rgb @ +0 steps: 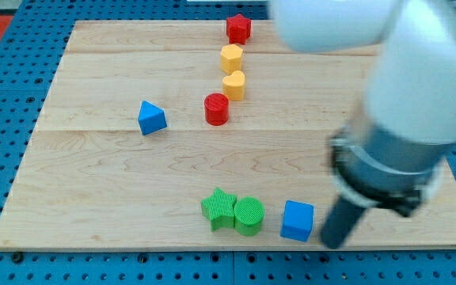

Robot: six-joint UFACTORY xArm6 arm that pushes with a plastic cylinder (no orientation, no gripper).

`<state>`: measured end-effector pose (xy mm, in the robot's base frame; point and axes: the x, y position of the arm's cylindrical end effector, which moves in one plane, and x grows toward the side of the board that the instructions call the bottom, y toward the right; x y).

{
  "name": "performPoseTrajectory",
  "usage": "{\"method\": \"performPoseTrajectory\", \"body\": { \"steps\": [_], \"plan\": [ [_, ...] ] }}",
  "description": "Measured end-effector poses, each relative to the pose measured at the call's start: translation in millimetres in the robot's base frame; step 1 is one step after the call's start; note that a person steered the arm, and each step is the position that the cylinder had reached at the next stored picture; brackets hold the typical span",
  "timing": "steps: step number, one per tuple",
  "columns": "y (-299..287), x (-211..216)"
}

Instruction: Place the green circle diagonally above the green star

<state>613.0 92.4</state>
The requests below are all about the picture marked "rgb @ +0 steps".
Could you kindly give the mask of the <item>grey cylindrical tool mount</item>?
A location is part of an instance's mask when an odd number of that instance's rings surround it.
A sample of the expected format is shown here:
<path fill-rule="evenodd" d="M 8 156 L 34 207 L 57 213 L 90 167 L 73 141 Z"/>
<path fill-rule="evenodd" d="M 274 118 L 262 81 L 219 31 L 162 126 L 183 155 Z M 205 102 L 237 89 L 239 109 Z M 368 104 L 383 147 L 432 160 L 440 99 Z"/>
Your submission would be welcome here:
<path fill-rule="evenodd" d="M 329 140 L 340 197 L 361 208 L 383 208 L 409 217 L 433 200 L 443 182 L 448 144 L 405 139 L 387 130 L 359 104 Z"/>

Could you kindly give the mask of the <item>dark cylindrical pusher stick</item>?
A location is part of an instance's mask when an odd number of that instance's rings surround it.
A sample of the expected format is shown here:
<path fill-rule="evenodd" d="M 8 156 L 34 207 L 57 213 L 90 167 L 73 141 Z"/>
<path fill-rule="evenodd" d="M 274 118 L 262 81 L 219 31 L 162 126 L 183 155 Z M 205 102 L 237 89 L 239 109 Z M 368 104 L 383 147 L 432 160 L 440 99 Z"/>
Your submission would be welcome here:
<path fill-rule="evenodd" d="M 360 207 L 339 196 L 330 209 L 321 228 L 321 242 L 329 249 L 338 249 L 363 217 L 365 207 Z"/>

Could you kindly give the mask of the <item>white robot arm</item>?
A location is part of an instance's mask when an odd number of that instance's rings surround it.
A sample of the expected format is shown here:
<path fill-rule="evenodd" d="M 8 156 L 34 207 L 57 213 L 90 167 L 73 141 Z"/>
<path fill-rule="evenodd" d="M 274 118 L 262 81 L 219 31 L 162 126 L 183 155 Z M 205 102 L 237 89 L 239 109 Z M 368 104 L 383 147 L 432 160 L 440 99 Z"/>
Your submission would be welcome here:
<path fill-rule="evenodd" d="M 411 216 L 456 144 L 456 1 L 273 1 L 269 13 L 297 52 L 382 45 L 363 99 L 329 140 L 340 194 L 322 243 L 340 247 L 372 207 Z"/>

